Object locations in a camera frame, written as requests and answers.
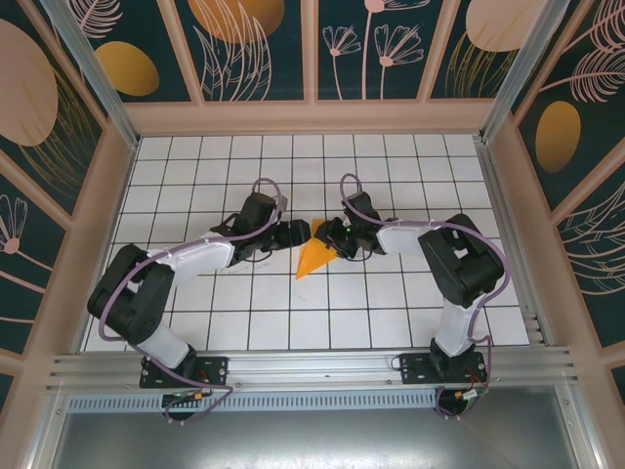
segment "white grid floor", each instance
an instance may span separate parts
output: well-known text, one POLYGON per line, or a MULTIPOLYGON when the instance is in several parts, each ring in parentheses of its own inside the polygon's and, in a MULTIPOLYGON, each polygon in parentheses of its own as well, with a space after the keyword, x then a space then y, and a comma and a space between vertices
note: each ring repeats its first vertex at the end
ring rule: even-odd
MULTIPOLYGON (((289 198, 284 219, 338 216, 346 172, 358 175, 382 218, 446 220, 462 211, 502 246, 469 135, 160 137, 142 140, 107 262, 130 242, 161 248, 203 235, 240 210, 260 176, 289 198)), ((430 344, 442 296, 424 259, 336 260, 295 280, 298 259, 298 249, 278 251, 197 277, 172 292, 163 320, 197 350, 430 344)), ((97 329, 90 320, 83 350, 124 349, 97 329)), ((480 315, 476 336, 487 331, 495 346, 529 343, 512 284, 480 315)))

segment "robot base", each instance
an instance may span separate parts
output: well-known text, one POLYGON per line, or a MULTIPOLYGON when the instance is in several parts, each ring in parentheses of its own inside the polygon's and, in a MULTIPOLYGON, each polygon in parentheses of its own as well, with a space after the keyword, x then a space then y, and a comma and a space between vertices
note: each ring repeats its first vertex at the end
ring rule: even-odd
MULTIPOLYGON (((139 387, 142 389, 189 389, 193 386, 182 383, 149 360, 141 361, 142 371, 139 387)), ((228 376, 227 357, 197 357, 193 364, 193 373, 188 379, 206 384, 225 385, 228 376)))
POLYGON ((432 349, 423 354, 401 354, 398 371, 403 384, 460 384, 471 383, 472 374, 486 381, 484 357, 475 346, 462 355, 441 359, 442 351, 433 339, 432 349))

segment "white tile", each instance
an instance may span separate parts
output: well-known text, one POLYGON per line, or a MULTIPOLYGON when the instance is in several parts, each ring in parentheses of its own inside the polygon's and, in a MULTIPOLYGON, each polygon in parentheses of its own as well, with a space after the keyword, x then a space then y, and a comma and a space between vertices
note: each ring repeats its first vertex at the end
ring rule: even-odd
POLYGON ((449 158, 451 161, 451 169, 453 170, 453 179, 456 181, 483 181, 484 176, 481 173, 479 160, 470 157, 454 157, 449 158))
MULTIPOLYGON (((126 346, 126 342, 115 341, 108 342, 103 340, 98 333, 98 327, 100 326, 99 320, 94 320, 91 324, 91 331, 89 332, 89 338, 87 339, 87 352, 121 352, 126 346)), ((119 334, 114 332, 110 327, 105 326, 104 331, 106 335, 119 337, 119 334)))
MULTIPOLYGON (((326 184, 325 185, 325 203, 328 210, 342 210, 343 204, 341 202, 341 191, 338 184, 326 184)), ((344 185, 345 195, 349 197, 357 192, 355 183, 345 183, 344 185)))
POLYGON ((209 312, 174 313, 171 328, 176 335, 195 350, 206 350, 210 320, 211 314, 209 312))
POLYGON ((302 158, 293 160, 294 183, 322 183, 323 158, 302 158))
MULTIPOLYGON (((501 284, 504 282, 503 278, 500 278, 497 281, 497 285, 495 289, 499 288, 501 284)), ((488 302, 488 306, 518 306, 519 298, 517 297, 517 291, 515 290, 515 285, 512 280, 506 286, 506 289, 494 297, 492 300, 488 302)))
POLYGON ((260 174, 260 159, 233 159, 230 161, 230 168, 228 171, 228 184, 249 184, 251 188, 252 184, 254 184, 254 181, 259 178, 260 174))
POLYGON ((357 262, 348 261, 347 259, 337 258, 328 264, 328 272, 330 274, 357 274, 364 272, 364 264, 362 263, 362 250, 355 255, 357 262))
POLYGON ((292 136, 266 135, 263 137, 263 158, 290 158, 292 155, 292 136))
POLYGON ((427 208, 422 183, 391 183, 395 209, 418 210, 427 208))
POLYGON ((247 350, 250 314, 213 313, 208 334, 208 350, 247 350))
POLYGON ((291 182, 291 160, 263 158, 261 177, 269 178, 278 184, 289 184, 291 182))
POLYGON ((130 182, 131 186, 160 186, 163 182, 166 163, 166 161, 137 161, 133 171, 133 178, 130 182))
POLYGON ((201 144, 201 137, 174 137, 169 159, 197 159, 201 144))
POLYGON ((339 274, 330 276, 330 309, 358 309, 367 307, 364 276, 339 274))
POLYGON ((200 148, 200 159, 230 158, 232 137, 204 137, 200 148))
POLYGON ((253 311, 250 316, 250 350, 288 349, 288 311, 253 311))
POLYGON ((153 214, 125 213, 119 221, 115 242, 147 242, 152 229, 153 214))
POLYGON ((368 349, 369 317, 365 310, 330 311, 330 337, 333 349, 368 349))
POLYGON ((150 242, 183 242, 187 232, 188 213, 157 213, 150 242))
POLYGON ((194 277, 176 288, 174 311, 211 311, 214 276, 194 277))
POLYGON ((226 186, 194 186, 191 212, 221 212, 224 210, 226 186))
POLYGON ((328 156, 354 156, 353 135, 324 135, 323 154, 328 156))
POLYGON ((240 212, 245 199, 252 193, 252 185, 228 185, 226 187, 226 214, 240 212))
POLYGON ((327 349, 329 324, 327 311, 292 311, 291 349, 327 349))
POLYGON ((408 308, 442 306, 442 294, 430 273, 404 274, 408 308))
POLYGON ((389 181, 387 158, 357 158, 358 178, 363 183, 384 183, 389 181))
POLYGON ((454 215, 458 215, 458 213, 460 213, 460 210, 457 208, 450 208, 447 210, 428 210, 428 212, 430 213, 431 220, 434 220, 435 222, 446 222, 454 215))
POLYGON ((419 165, 424 181, 453 181, 447 158, 419 158, 419 165))
POLYGON ((494 345, 529 345, 521 310, 486 307, 494 345))
POLYGON ((476 144, 473 135, 445 135, 447 153, 449 156, 476 156, 476 144))
POLYGON ((404 272, 429 272, 430 266, 425 256, 411 256, 410 254, 401 254, 401 268, 404 272))
MULTIPOLYGON (((264 252, 256 252, 256 259, 263 259, 267 256, 264 252)), ((289 262, 291 258, 290 249, 274 251, 266 261, 256 261, 254 263, 255 274, 289 274, 289 262)))
POLYGON ((323 184, 296 184, 293 186, 293 210, 323 210, 325 196, 323 184))
POLYGON ((263 137, 245 135, 232 138, 231 158, 260 158, 263 137))
POLYGON ((160 189, 160 186, 131 186, 126 195, 124 212, 155 212, 160 189))
POLYGON ((488 327, 488 322, 486 321, 486 313, 484 310, 481 310, 478 314, 478 320, 476 320, 476 326, 473 329, 473 336, 480 340, 482 337, 491 334, 491 331, 488 327))
POLYGON ((447 156, 447 148, 442 135, 417 134, 414 136, 419 156, 447 156))
POLYGON ((425 183, 428 208, 460 208, 453 183, 425 183))
POLYGON ((169 160, 163 184, 193 184, 196 170, 197 160, 169 160))
POLYGON ((492 210, 462 210, 462 213, 471 218, 480 233, 486 237, 499 237, 499 229, 492 210))
POLYGON ((159 212, 188 212, 193 186, 163 186, 158 198, 159 212))
POLYGON ((356 156, 386 156, 384 136, 354 135, 356 156))
POLYGON ((442 317, 442 308, 408 310, 410 316, 410 333, 413 347, 430 347, 437 335, 442 317))
POLYGON ((490 208, 485 183, 456 183, 462 208, 490 208))
POLYGON ((322 135, 296 135, 293 137, 294 158, 322 158, 322 135))
POLYGON ((225 184, 229 162, 226 159, 200 160, 197 165, 196 184, 225 184))
POLYGON ((324 310, 328 308, 326 276, 305 276, 291 280, 291 310, 324 310))
POLYGON ((254 276, 253 310, 288 310, 289 276, 254 276))
POLYGON ((211 228, 218 226, 220 223, 222 223, 221 213, 190 213, 188 215, 185 241, 191 241, 206 235, 211 228))
POLYGON ((375 210, 393 210, 390 183, 369 183, 364 185, 364 191, 371 197, 371 204, 375 210))
POLYGON ((389 173, 394 183, 421 181, 417 158, 389 158, 389 173))
POLYGON ((171 137, 143 137, 137 159, 167 159, 171 137))
POLYGON ((406 297, 401 274, 367 272, 366 280, 370 308, 405 308, 406 297))
POLYGON ((326 183, 338 183, 346 173, 355 173, 355 160, 353 158, 325 159, 326 183))
POLYGON ((411 135, 385 135, 384 142, 387 156, 416 156, 414 140, 411 135))
POLYGON ((369 316, 373 348, 410 347, 410 327, 406 310, 372 310, 369 316))
POLYGON ((373 254, 369 259, 364 261, 364 267, 368 273, 401 272, 401 265, 399 264, 399 256, 397 254, 373 254))
POLYGON ((251 276, 216 276, 213 311, 249 311, 251 276))

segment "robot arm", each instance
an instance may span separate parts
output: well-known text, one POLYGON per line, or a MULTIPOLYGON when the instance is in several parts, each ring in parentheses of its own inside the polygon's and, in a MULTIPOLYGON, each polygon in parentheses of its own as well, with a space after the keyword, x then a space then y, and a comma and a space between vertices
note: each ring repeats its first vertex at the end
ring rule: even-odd
MULTIPOLYGON (((484 242, 460 230, 431 229, 425 224, 378 225, 363 219, 364 214, 380 220, 366 192, 348 197, 358 213, 344 205, 346 220, 327 221, 315 234, 340 257, 353 258, 359 248, 376 254, 408 254, 425 257, 443 296, 440 327, 431 344, 431 363, 441 378, 473 352, 471 320, 476 308, 504 275, 504 266, 484 242)), ((447 221, 479 233, 463 214, 447 221)))
MULTIPOLYGON (((282 198, 281 203, 286 203, 286 199, 282 198)), ((249 259, 256 250, 271 252, 308 241, 311 231, 307 222, 281 222, 279 218, 261 234, 228 241, 267 224, 276 204, 273 198, 252 192, 240 213, 230 215, 202 237, 206 242, 178 250, 176 254, 157 256, 163 250, 143 251, 134 244, 122 247, 91 295, 87 304, 89 313, 99 319, 123 278, 147 258, 158 257, 132 278, 132 287, 122 290, 110 309, 106 325, 176 374, 201 380, 197 376, 195 351, 161 322, 170 290, 193 277, 249 259)))

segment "orange object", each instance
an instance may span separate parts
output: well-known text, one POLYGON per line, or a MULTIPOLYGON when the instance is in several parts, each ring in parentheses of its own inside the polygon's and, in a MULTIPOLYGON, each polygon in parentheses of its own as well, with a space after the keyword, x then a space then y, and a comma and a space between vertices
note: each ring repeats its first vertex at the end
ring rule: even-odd
POLYGON ((316 234, 317 229, 323 222, 325 222, 325 220, 312 220, 312 237, 300 252, 300 262, 297 266, 295 279, 307 276, 309 273, 316 271, 338 257, 336 249, 326 247, 323 242, 314 237, 314 234, 316 234))

